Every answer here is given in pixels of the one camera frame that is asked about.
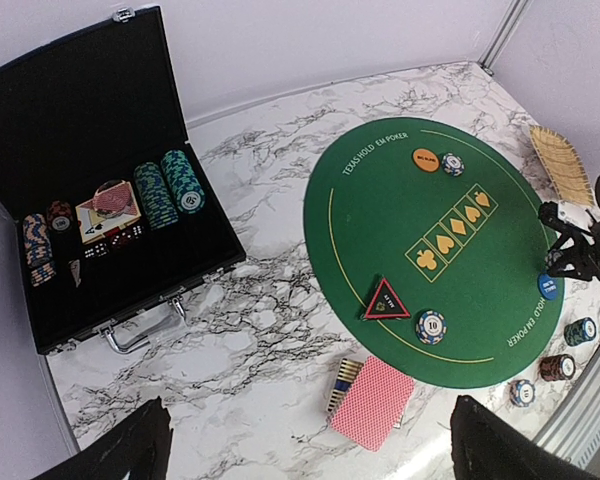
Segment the brown chip stack in case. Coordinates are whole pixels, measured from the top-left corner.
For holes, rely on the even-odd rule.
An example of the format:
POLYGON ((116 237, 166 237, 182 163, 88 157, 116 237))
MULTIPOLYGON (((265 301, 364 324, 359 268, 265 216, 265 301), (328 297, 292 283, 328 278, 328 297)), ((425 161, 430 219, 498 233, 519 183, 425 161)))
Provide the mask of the brown chip stack in case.
POLYGON ((56 233, 68 231, 74 224, 71 205, 66 201, 54 200, 46 210, 46 221, 56 233))

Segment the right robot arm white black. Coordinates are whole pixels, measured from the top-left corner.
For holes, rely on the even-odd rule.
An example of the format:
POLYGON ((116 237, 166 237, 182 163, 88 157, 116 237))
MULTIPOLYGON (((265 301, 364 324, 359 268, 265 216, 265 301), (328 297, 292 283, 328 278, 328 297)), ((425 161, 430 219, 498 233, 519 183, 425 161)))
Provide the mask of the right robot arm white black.
MULTIPOLYGON (((600 176, 595 183, 595 196, 600 207, 600 176)), ((558 233, 545 258, 546 273, 553 278, 600 280, 600 221, 592 219, 589 230, 559 218, 559 205, 544 202, 538 209, 541 223, 558 233)))

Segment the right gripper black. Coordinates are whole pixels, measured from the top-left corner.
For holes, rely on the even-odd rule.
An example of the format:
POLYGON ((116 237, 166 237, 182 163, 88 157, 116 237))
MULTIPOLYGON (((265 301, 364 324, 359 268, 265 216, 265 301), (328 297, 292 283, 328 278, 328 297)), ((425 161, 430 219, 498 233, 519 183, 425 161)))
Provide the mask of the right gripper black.
POLYGON ((554 201, 538 208, 540 222, 558 234, 545 258, 546 273, 553 278, 600 280, 600 221, 585 229, 561 221, 557 214, 554 201))

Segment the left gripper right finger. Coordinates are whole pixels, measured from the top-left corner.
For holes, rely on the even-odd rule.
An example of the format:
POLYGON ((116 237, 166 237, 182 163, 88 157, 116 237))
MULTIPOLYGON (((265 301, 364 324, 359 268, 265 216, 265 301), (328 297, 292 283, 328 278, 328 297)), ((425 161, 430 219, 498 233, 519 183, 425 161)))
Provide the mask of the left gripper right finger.
POLYGON ((450 419, 457 479, 592 479, 538 447, 469 395, 457 397, 450 419))

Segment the right aluminium frame post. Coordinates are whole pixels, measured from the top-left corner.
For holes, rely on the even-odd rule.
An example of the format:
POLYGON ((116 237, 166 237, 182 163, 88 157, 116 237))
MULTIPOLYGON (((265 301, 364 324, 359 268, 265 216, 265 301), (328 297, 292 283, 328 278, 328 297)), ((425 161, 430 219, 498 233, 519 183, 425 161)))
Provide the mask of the right aluminium frame post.
POLYGON ((478 60, 478 65, 489 75, 493 76, 493 68, 496 61, 504 51, 508 41, 515 33, 516 28, 532 3, 532 0, 512 0, 509 2, 493 38, 478 60))

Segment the blue tan chip row in case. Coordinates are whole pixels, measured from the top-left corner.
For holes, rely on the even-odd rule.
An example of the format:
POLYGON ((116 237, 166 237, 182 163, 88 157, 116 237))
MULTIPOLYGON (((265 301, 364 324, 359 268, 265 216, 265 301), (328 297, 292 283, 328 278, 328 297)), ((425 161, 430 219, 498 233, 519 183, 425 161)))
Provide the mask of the blue tan chip row in case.
POLYGON ((31 284, 33 287, 38 287, 56 275, 45 217, 40 213, 27 215, 23 219, 22 230, 31 284))

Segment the black red triangle dealer button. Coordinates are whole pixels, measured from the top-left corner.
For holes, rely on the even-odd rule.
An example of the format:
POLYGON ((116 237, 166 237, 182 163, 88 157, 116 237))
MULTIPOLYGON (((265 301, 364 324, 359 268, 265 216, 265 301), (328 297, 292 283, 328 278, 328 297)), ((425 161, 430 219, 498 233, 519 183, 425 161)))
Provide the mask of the black red triangle dealer button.
POLYGON ((408 311, 390 282, 381 277, 372 291, 372 296, 364 309, 364 320, 408 319, 408 311))

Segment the card decks in case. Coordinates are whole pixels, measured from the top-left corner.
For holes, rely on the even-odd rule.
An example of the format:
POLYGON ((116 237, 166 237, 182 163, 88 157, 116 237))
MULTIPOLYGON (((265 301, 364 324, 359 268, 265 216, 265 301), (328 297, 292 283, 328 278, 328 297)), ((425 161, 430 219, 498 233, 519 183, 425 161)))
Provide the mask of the card decks in case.
POLYGON ((101 185, 93 197, 75 207, 83 245, 104 239, 141 218, 133 187, 126 180, 101 185))

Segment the small key in case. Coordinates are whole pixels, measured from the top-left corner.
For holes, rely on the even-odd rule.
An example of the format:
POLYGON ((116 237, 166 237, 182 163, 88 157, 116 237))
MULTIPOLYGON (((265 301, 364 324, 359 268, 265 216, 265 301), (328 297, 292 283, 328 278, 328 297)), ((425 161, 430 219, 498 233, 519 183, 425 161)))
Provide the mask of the small key in case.
POLYGON ((75 287, 78 288, 81 284, 81 261, 79 259, 71 260, 68 262, 69 270, 73 278, 75 287))

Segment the brown black chip stack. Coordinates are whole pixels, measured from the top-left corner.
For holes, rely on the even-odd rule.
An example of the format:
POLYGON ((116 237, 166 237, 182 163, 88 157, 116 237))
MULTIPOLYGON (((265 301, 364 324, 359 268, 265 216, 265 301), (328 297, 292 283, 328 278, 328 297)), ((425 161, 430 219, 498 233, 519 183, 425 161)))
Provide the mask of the brown black chip stack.
POLYGON ((575 370, 575 360, 569 354, 546 356, 539 365, 540 376, 547 382, 571 380, 575 370))

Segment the woven bamboo tray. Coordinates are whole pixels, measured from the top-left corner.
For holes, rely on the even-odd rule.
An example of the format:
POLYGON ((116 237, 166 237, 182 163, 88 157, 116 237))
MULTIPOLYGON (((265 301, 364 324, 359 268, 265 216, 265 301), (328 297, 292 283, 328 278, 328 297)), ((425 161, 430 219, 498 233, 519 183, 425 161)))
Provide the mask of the woven bamboo tray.
POLYGON ((589 177, 574 146, 563 135, 543 126, 529 128, 532 146, 560 200, 593 207, 589 177))

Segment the blue small blind button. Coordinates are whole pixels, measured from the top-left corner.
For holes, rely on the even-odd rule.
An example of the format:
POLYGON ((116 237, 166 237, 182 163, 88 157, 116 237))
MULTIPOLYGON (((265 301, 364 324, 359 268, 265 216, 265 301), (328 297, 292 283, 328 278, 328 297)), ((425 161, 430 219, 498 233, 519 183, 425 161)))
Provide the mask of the blue small blind button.
POLYGON ((562 302, 564 300, 564 280, 552 277, 547 272, 541 272, 537 277, 537 287, 540 295, 546 301, 562 302))

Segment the round green poker mat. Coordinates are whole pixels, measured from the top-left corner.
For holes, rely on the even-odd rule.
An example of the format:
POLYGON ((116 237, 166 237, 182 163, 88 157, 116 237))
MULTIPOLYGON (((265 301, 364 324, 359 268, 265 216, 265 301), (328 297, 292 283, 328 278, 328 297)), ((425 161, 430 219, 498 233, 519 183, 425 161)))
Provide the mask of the round green poker mat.
POLYGON ((415 379, 446 388, 504 382, 549 345, 562 302, 537 287, 555 233, 538 218, 540 198, 497 150, 446 124, 387 118, 332 140, 309 179, 304 235, 322 292, 373 355, 415 379), (413 162, 425 148, 433 173, 413 162), (465 171, 443 171, 460 156, 465 171), (364 320, 386 277, 408 319, 364 320), (447 333, 422 343, 415 325, 440 312, 447 333))

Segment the red backed card deck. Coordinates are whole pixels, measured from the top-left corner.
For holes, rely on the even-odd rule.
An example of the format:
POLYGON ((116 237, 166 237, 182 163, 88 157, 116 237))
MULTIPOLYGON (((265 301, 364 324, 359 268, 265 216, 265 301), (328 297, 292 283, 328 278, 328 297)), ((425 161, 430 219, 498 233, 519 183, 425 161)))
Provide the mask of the red backed card deck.
POLYGON ((401 419, 414 379, 370 356, 331 415, 329 424, 366 450, 377 452, 401 419))

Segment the dice in case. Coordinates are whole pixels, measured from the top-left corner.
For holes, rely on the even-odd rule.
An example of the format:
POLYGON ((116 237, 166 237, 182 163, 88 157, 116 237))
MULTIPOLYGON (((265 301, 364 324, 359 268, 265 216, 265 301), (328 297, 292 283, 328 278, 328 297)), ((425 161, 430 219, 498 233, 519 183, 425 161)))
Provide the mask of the dice in case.
POLYGON ((106 235, 103 239, 87 245, 84 248, 84 257, 92 259, 106 256, 139 240, 144 233, 145 227, 139 223, 122 230, 115 230, 111 235, 106 235))

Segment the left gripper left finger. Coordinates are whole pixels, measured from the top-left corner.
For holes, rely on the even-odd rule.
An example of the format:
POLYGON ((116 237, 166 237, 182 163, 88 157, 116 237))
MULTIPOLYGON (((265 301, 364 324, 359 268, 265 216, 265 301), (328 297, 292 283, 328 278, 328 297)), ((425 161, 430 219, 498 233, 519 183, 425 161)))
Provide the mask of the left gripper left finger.
POLYGON ((156 397, 77 455, 40 474, 40 479, 160 479, 167 477, 173 430, 156 397))

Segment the blue white chip stack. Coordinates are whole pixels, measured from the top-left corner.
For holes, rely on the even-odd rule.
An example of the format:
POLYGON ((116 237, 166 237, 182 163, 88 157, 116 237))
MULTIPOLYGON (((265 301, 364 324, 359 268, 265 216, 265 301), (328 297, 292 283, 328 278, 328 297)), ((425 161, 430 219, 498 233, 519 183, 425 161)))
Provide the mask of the blue white chip stack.
POLYGON ((509 386, 509 398, 513 405, 526 408, 535 401, 535 386, 528 379, 513 381, 509 386))

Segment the orange big blind button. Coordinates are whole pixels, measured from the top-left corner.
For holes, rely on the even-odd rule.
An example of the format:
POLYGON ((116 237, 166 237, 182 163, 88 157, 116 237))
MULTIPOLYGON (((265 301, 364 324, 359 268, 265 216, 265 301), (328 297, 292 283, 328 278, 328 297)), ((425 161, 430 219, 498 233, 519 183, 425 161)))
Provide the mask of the orange big blind button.
POLYGON ((431 150, 418 148, 413 151, 412 159, 414 164, 422 171, 433 173, 440 168, 438 156, 431 150))

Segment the green chip row in case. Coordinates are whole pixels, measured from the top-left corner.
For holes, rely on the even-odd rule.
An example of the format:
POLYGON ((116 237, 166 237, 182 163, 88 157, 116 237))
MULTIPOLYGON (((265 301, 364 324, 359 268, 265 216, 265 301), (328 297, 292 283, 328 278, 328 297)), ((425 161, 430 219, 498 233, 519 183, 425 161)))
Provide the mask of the green chip row in case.
POLYGON ((157 164, 146 162, 138 165, 134 169, 134 183, 152 230, 179 221, 177 210, 157 164))

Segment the teal chip row in case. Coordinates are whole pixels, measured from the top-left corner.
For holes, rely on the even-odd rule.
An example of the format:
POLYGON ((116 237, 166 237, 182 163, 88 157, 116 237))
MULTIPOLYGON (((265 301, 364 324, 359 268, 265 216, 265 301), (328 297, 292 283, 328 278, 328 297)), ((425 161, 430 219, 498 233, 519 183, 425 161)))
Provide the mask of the teal chip row in case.
POLYGON ((205 203, 205 193, 181 150, 170 150, 163 156, 160 166, 171 189, 178 209, 187 214, 198 212, 205 203))

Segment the teal black chip stack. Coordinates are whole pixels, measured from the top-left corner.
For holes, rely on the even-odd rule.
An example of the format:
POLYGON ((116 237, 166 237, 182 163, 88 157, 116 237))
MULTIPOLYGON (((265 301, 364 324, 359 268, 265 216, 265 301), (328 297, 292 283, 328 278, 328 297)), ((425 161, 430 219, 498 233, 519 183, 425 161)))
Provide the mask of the teal black chip stack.
POLYGON ((593 341, 597 335, 596 323, 591 317, 578 319, 565 326, 563 335, 567 345, 571 347, 593 341))

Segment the black poker chip case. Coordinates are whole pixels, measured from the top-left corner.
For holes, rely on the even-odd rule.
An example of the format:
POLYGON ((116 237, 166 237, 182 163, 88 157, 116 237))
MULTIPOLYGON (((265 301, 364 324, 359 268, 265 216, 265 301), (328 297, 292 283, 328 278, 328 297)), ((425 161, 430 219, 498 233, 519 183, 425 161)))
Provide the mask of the black poker chip case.
POLYGON ((24 287, 40 354, 197 287, 246 253, 189 143, 159 7, 78 30, 0 67, 0 203, 16 222, 54 200, 77 206, 170 150, 186 154, 204 206, 93 259, 77 229, 53 233, 56 275, 24 287), (68 266, 75 259, 78 288, 68 266))

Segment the front aluminium rail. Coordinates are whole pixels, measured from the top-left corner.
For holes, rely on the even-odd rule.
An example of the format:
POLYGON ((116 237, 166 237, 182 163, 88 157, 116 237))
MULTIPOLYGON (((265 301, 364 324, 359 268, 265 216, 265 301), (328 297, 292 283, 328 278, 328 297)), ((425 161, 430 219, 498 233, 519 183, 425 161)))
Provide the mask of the front aluminium rail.
POLYGON ((600 346, 534 442, 585 469, 600 448, 600 346))

